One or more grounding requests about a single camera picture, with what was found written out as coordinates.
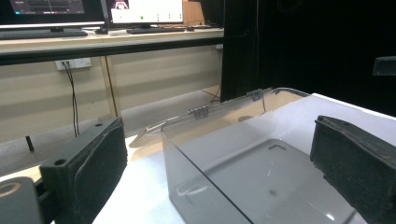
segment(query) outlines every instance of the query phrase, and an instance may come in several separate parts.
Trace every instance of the transparent box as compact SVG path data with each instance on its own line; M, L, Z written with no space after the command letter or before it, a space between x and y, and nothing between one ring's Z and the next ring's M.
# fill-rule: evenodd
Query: transparent box
M163 125L170 200L187 223L365 223L309 160L319 115L396 146L392 117L292 89L256 91Z

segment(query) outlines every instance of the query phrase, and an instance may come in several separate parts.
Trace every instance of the black partition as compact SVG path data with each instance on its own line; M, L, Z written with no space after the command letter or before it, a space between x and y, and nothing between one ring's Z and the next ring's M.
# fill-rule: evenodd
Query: black partition
M375 58L396 56L395 1L237 2L225 1L225 35L245 24L250 38L224 45L222 100L290 87L396 116L396 76L373 76Z

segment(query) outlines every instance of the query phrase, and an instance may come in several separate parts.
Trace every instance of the wall socket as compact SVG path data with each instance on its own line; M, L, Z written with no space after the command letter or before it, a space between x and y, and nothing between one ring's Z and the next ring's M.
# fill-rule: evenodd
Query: wall socket
M70 69L92 66L90 58L79 58L79 59L68 59L68 60L55 61L56 68L59 71L65 70L63 63L68 65L70 67Z

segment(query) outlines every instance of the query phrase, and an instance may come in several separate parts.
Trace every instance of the floor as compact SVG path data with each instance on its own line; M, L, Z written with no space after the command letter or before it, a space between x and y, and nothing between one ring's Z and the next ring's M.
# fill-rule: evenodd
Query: floor
M219 86L121 111L127 144L128 141L132 141L130 139L133 136L139 134L150 124L185 114L189 109L197 106L217 103L219 97L216 94L219 95ZM82 133L97 122L100 120L91 119L81 122L79 124L80 132ZM37 166L75 136L73 126L69 125L30 137L34 152L29 150L25 138L0 143L0 176Z

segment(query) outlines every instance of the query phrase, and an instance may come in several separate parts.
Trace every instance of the computer monitor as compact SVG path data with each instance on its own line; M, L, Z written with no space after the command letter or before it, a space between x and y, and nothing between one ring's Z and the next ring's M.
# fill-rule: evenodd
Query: computer monitor
M183 0L106 0L110 27L183 22Z
M105 23L99 0L2 0L0 31L62 29Z

